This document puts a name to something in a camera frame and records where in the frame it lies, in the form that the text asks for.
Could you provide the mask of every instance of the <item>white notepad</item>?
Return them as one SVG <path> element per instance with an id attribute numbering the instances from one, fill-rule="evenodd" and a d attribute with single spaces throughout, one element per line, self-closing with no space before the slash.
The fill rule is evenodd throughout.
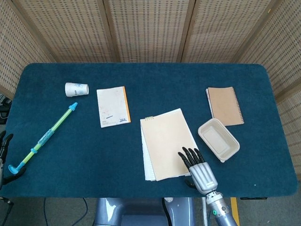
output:
<path id="1" fill-rule="evenodd" d="M 178 152 L 198 148 L 181 109 L 141 119 L 145 180 L 189 175 Z"/>
<path id="2" fill-rule="evenodd" d="M 124 86 L 98 89 L 97 100 L 101 128 L 131 122 Z"/>

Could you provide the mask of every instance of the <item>dark teal tablecloth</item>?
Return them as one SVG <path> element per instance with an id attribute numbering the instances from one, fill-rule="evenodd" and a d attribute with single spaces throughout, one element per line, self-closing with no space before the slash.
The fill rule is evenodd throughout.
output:
<path id="1" fill-rule="evenodd" d="M 90 93 L 66 97 L 66 82 L 87 83 Z M 101 128 L 96 90 L 125 86 L 132 122 Z M 211 118 L 205 89 L 233 86 L 245 123 L 229 126 L 240 143 L 221 163 L 198 136 Z M 184 177 L 144 180 L 140 119 L 181 108 L 225 196 L 293 194 L 296 175 L 266 70 L 243 64 L 31 64 L 21 76 L 7 122 L 14 133 L 7 166 L 17 166 L 41 136 L 78 107 L 27 164 L 5 196 L 199 196 Z"/>

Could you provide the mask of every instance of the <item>paper cup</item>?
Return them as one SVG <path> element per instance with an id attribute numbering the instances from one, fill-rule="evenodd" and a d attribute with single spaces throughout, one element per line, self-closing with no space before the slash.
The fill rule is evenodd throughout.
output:
<path id="1" fill-rule="evenodd" d="M 68 97 L 88 95 L 89 86 L 87 84 L 67 82 L 65 84 L 65 93 Z"/>

